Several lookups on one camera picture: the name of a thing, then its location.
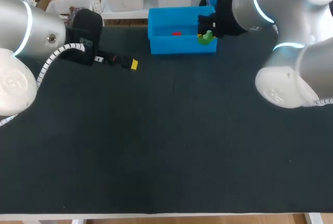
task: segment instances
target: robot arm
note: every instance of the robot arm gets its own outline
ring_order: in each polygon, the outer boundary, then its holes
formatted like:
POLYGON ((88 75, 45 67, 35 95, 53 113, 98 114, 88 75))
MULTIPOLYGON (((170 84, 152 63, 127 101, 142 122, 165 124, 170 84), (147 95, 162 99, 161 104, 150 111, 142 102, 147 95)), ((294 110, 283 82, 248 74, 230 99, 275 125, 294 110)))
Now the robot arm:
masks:
POLYGON ((276 25, 278 43, 256 77, 259 93, 284 108, 333 103, 332 0, 217 0, 216 32, 276 25))
POLYGON ((36 97, 35 77, 16 56, 44 63, 45 57, 64 45, 66 28, 59 17, 19 0, 0 0, 0 11, 1 120, 24 111, 36 97))

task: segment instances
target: yellow connector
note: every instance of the yellow connector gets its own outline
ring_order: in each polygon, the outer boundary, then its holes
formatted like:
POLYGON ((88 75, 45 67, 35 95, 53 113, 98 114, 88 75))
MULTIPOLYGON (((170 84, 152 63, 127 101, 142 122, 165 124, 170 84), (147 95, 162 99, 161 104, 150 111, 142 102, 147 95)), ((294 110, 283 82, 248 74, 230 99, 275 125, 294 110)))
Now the yellow connector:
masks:
POLYGON ((138 62, 135 59, 133 59, 131 70, 136 70, 137 65, 138 65, 138 62))

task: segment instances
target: white cable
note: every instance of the white cable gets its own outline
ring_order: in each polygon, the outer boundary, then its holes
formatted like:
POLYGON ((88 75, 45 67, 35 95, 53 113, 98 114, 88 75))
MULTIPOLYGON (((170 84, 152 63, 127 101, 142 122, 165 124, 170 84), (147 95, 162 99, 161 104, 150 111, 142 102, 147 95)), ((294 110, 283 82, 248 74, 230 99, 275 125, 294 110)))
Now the white cable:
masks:
MULTIPOLYGON (((51 63, 56 59, 58 58, 58 56, 68 50, 68 49, 77 49, 77 50, 80 50, 80 51, 85 51, 85 48, 83 46, 83 44, 77 44, 77 43, 71 43, 71 44, 66 44, 64 46, 61 46, 59 49, 57 49, 53 54, 50 55, 50 57, 47 59, 47 61, 44 63, 43 65, 43 68, 41 70, 41 72, 39 73, 38 75, 38 78, 37 78, 37 81, 36 81, 36 85, 37 85, 37 90, 39 89, 42 81, 43 81, 43 78, 48 70, 48 68, 50 67, 51 63)), ((10 122, 11 120, 13 120, 16 116, 16 115, 13 115, 13 116, 10 116, 10 117, 7 117, 5 119, 2 119, 0 120, 0 127, 1 126, 4 126, 5 124, 7 124, 8 122, 10 122)))

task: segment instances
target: blue bin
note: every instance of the blue bin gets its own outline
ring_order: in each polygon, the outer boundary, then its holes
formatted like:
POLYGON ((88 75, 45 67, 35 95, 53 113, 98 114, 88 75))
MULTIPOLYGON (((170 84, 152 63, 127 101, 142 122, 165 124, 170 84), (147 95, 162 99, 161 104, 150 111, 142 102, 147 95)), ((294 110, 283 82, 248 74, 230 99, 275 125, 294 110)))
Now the blue bin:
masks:
POLYGON ((198 15, 208 16, 214 7, 152 8, 148 16, 151 54, 193 54, 216 52, 217 39, 198 43, 198 15))

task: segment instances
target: black mat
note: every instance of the black mat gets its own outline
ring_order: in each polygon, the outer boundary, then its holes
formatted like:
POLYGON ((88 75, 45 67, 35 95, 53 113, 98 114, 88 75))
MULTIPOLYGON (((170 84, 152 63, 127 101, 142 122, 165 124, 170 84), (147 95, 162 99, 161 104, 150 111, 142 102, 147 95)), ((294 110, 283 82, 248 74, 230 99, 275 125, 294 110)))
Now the black mat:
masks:
POLYGON ((138 70, 52 64, 0 128, 0 213, 333 212, 333 107, 285 110, 255 89, 275 41, 153 57, 146 30, 105 29, 101 46, 138 70))

